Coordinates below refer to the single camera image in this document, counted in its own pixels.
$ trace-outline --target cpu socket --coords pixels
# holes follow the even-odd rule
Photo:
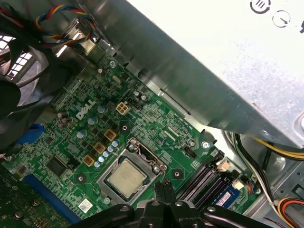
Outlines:
[[[112,204],[132,205],[166,169],[166,165],[158,157],[132,138],[97,180],[97,184],[102,195],[109,197]]]

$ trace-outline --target ram slot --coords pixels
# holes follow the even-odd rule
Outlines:
[[[204,190],[206,185],[208,185],[214,178],[216,174],[212,171],[209,171],[203,179],[201,179],[198,184],[192,189],[192,191],[182,200],[192,201],[194,200],[200,192]]]
[[[184,199],[210,170],[211,168],[209,166],[202,166],[199,171],[183,185],[176,199]]]
[[[197,210],[201,210],[202,207],[214,197],[214,195],[224,190],[227,185],[227,182],[222,180],[221,177],[217,178],[217,180],[211,186],[208,186],[208,190],[200,196],[200,199],[197,201],[197,203],[195,203],[195,208]]]

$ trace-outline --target circle icon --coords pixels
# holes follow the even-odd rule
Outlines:
[[[270,0],[251,0],[250,8],[257,14],[263,14],[270,9]]]
[[[285,10],[279,10],[273,15],[272,21],[275,26],[285,28],[290,22],[290,15]]]

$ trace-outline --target green circuit board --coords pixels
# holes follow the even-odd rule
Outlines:
[[[93,74],[83,71],[51,103],[50,106],[57,113],[68,112],[72,118],[72,122],[64,126],[66,128],[59,127],[62,124],[59,118],[45,124],[44,133],[34,144],[26,145],[18,155],[13,156],[12,161],[4,163],[12,173],[25,166],[27,170],[24,175],[33,173],[81,219],[116,203],[105,203],[106,195],[101,193],[97,181],[124,151],[132,137],[149,148],[167,167],[166,172],[157,175],[136,199],[132,204],[134,207],[141,200],[153,198],[153,183],[161,181],[164,175],[171,179],[174,189],[178,190],[202,163],[214,156],[212,152],[215,146],[212,142],[208,142],[209,148],[202,147],[202,143],[208,140],[204,134],[182,119],[137,77],[113,61],[103,52],[98,67],[106,72],[105,76],[97,71]],[[126,114],[116,109],[121,103],[130,109]],[[90,125],[88,120],[91,121],[92,117],[94,124]],[[105,137],[109,129],[112,130],[111,135]],[[77,132],[81,130],[85,132],[79,138]],[[110,146],[112,139],[109,137],[112,136],[118,140],[119,146],[100,167],[89,167],[83,162],[88,154],[89,160],[97,160],[100,154],[94,146],[97,142]],[[189,156],[185,147],[196,157]],[[74,158],[73,163],[80,164],[56,174],[49,168],[54,155],[55,163],[59,160],[68,165]],[[176,170],[181,174],[179,177],[175,176]],[[244,189],[231,208],[243,213],[257,197]]]
[[[2,228],[65,228],[70,224],[28,184],[0,165],[0,224]]]

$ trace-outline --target blue ram stick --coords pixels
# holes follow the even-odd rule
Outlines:
[[[81,219],[70,210],[60,199],[57,198],[43,183],[41,183],[33,174],[27,175],[23,181],[28,183],[36,190],[47,202],[49,202],[63,217],[70,223],[75,224]]]
[[[218,205],[228,209],[234,201],[240,196],[240,191],[234,189],[232,186],[228,186],[222,191],[218,197],[213,201],[213,205]]]

